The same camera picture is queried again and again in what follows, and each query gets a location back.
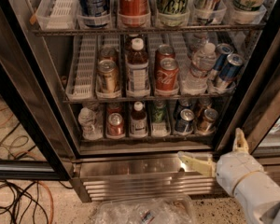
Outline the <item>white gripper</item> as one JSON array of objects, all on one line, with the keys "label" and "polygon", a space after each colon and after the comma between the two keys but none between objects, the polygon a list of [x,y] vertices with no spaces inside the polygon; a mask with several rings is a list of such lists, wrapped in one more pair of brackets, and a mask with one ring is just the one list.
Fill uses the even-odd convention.
[{"label": "white gripper", "polygon": [[190,170],[206,177],[216,177],[218,184],[224,190],[234,190],[236,186],[248,175],[255,172],[263,172],[262,165],[249,153],[249,145],[245,140],[245,134],[240,128],[235,129],[233,152],[224,154],[216,164],[212,154],[198,154],[186,151],[178,151],[177,157]]}]

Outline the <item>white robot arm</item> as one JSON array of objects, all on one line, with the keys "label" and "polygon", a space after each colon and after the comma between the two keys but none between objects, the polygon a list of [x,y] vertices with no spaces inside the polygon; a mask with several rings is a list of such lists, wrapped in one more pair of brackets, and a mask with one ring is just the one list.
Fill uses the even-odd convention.
[{"label": "white robot arm", "polygon": [[244,132],[237,128],[232,151],[213,161],[211,154],[201,156],[178,151],[177,157],[191,170],[213,177],[242,206],[247,224],[280,224],[280,186],[249,154]]}]

